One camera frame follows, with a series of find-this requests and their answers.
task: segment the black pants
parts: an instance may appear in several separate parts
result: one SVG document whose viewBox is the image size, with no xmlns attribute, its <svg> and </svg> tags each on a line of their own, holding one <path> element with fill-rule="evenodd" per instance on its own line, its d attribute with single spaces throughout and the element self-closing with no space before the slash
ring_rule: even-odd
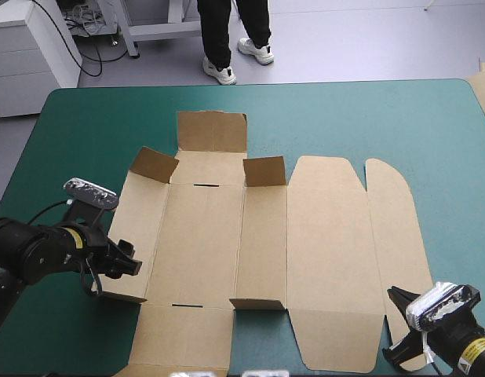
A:
<svg viewBox="0 0 485 377">
<path fill-rule="evenodd" d="M 202 43 L 206 56 L 217 68 L 230 65 L 231 51 L 228 48 L 228 20 L 231 0 L 198 0 L 201 15 Z M 237 0 L 239 15 L 244 28 L 257 46 L 265 46 L 271 36 L 268 26 L 267 0 Z"/>
</svg>

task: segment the white cabinet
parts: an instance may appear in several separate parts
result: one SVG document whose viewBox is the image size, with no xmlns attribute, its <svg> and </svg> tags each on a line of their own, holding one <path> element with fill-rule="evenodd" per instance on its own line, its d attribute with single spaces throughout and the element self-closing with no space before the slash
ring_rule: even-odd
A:
<svg viewBox="0 0 485 377">
<path fill-rule="evenodd" d="M 55 20 L 79 64 L 70 31 L 56 0 L 39 0 Z M 36 114 L 49 94 L 75 88 L 80 68 L 47 15 L 30 0 L 0 6 L 0 116 Z"/>
</svg>

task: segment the person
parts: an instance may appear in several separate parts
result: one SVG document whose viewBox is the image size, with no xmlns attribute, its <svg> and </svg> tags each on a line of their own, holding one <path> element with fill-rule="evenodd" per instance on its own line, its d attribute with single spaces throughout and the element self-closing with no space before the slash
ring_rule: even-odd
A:
<svg viewBox="0 0 485 377">
<path fill-rule="evenodd" d="M 198 0 L 201 16 L 202 44 L 206 56 L 202 60 L 204 72 L 222 85 L 235 84 L 236 77 L 230 65 L 231 50 L 228 48 L 228 21 L 231 0 Z M 267 0 L 237 0 L 242 24 L 249 38 L 237 43 L 239 52 L 254 56 L 262 65 L 274 61 L 268 44 L 271 36 Z"/>
</svg>

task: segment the drawer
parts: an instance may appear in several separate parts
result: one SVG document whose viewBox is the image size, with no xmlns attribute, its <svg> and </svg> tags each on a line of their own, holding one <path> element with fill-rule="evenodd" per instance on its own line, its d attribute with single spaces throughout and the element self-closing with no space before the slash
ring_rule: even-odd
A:
<svg viewBox="0 0 485 377">
<path fill-rule="evenodd" d="M 39 49 L 0 53 L 0 77 L 49 71 L 49 65 Z"/>
<path fill-rule="evenodd" d="M 38 114 L 58 88 L 51 72 L 0 77 L 0 116 Z"/>
<path fill-rule="evenodd" d="M 24 26 L 0 27 L 0 53 L 38 49 L 33 35 Z"/>
</svg>

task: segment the leg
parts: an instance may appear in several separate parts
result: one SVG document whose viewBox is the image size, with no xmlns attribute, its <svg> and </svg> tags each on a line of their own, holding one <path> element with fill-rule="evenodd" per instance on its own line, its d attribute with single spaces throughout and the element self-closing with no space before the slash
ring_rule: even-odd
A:
<svg viewBox="0 0 485 377">
<path fill-rule="evenodd" d="M 230 65 L 228 48 L 228 20 L 231 0 L 198 0 L 201 15 L 202 43 L 206 56 L 217 68 Z"/>
<path fill-rule="evenodd" d="M 244 28 L 256 47 L 266 46 L 271 36 L 267 0 L 237 0 Z"/>
<path fill-rule="evenodd" d="M 127 13 L 126 3 L 124 0 L 113 0 L 113 6 L 115 14 L 117 15 L 117 20 L 119 20 L 120 30 L 122 36 L 124 37 L 124 42 L 126 43 L 127 50 L 131 57 L 139 57 L 138 49 L 133 41 L 133 37 L 129 32 L 129 14 Z"/>
</svg>

